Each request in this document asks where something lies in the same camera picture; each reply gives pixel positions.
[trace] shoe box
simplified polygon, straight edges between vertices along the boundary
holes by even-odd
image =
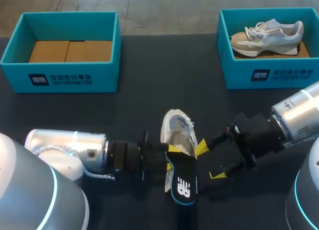
[[[304,24],[297,55],[262,52],[256,58],[234,53],[230,36],[258,22]],[[319,80],[319,16],[313,8],[222,9],[216,43],[228,89],[304,88]]]
[[[23,13],[0,61],[16,93],[116,92],[116,12]]]

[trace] sneaker sole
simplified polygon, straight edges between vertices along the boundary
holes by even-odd
[[[237,49],[237,48],[233,48],[236,52],[247,56],[247,57],[257,57],[259,55],[259,53],[263,52],[263,51],[272,51],[272,52],[276,52],[278,54],[283,54],[283,55],[297,55],[298,54],[298,50],[297,50],[297,46],[294,47],[272,47],[272,48],[265,48],[265,49],[261,49],[258,51],[245,51],[245,50],[241,50],[241,49]]]

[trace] white sneaker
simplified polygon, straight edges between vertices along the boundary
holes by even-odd
[[[297,46],[304,35],[301,21],[295,24],[280,24],[272,19],[259,22],[254,28],[245,27],[230,37],[232,48],[249,57],[256,57],[262,51],[273,51],[285,55],[297,55]]]
[[[195,155],[195,148],[198,146],[194,132],[193,122],[181,110],[170,110],[164,117],[160,132],[160,142],[168,143],[181,152],[189,155]],[[171,189],[173,171],[169,169],[166,173],[165,192]]]

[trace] teal box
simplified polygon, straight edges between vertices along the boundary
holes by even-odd
[[[304,23],[311,58],[235,59],[229,37],[258,22]],[[217,48],[228,89],[303,88],[319,80],[319,17],[313,8],[222,9]]]
[[[112,41],[110,62],[28,63],[38,40]],[[15,93],[116,92],[121,30],[116,12],[23,13],[0,61]]]

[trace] black insole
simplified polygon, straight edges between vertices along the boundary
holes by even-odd
[[[197,160],[184,153],[168,152],[167,158],[173,168],[171,195],[182,205],[191,205],[195,202],[197,192]]]

